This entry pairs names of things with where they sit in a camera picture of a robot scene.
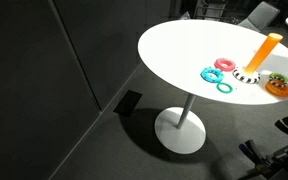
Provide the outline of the black floor plate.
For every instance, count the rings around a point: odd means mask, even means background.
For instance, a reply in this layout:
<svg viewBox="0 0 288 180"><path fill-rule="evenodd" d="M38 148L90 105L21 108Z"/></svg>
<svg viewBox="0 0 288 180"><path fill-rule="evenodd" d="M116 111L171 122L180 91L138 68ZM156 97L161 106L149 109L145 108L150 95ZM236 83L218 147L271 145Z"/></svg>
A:
<svg viewBox="0 0 288 180"><path fill-rule="evenodd" d="M128 90L115 107L114 112L119 115L130 116L141 97L141 93Z"/></svg>

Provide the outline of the grey chair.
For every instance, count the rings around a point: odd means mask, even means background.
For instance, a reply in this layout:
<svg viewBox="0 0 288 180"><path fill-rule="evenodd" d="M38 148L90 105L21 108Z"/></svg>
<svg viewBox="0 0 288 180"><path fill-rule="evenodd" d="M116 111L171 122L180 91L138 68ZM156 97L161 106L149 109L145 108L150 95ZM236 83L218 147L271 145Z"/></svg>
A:
<svg viewBox="0 0 288 180"><path fill-rule="evenodd" d="M256 32L262 32L280 13L275 6L262 1L244 20L239 23L244 27Z"/></svg>

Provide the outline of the round white pedestal table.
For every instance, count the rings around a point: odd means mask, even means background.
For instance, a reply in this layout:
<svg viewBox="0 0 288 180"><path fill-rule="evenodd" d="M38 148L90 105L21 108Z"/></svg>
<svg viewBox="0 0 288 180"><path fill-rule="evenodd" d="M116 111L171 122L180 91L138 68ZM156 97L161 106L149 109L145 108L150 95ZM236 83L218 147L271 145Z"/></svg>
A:
<svg viewBox="0 0 288 180"><path fill-rule="evenodd" d="M191 111L197 96L231 104L265 105L282 99L265 89L269 74L288 78L288 48L277 45L258 68L260 82L246 84L230 72L224 74L221 92L202 79L201 72L218 58L245 67L266 36L237 25L208 20L175 20L146 30L138 41L143 63L159 78L183 90L188 98L183 107L171 107L158 114L155 134L164 147L178 154L199 150L206 139L200 118Z"/></svg>

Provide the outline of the blue handled clamp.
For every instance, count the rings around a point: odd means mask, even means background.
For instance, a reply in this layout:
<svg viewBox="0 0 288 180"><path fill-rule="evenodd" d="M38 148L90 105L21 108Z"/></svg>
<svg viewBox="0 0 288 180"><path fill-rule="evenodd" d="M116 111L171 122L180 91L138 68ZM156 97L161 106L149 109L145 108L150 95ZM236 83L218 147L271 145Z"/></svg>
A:
<svg viewBox="0 0 288 180"><path fill-rule="evenodd" d="M247 140L246 142L239 145L239 149L242 153L250 159L255 165L265 164L266 160L258 150L252 139Z"/></svg>

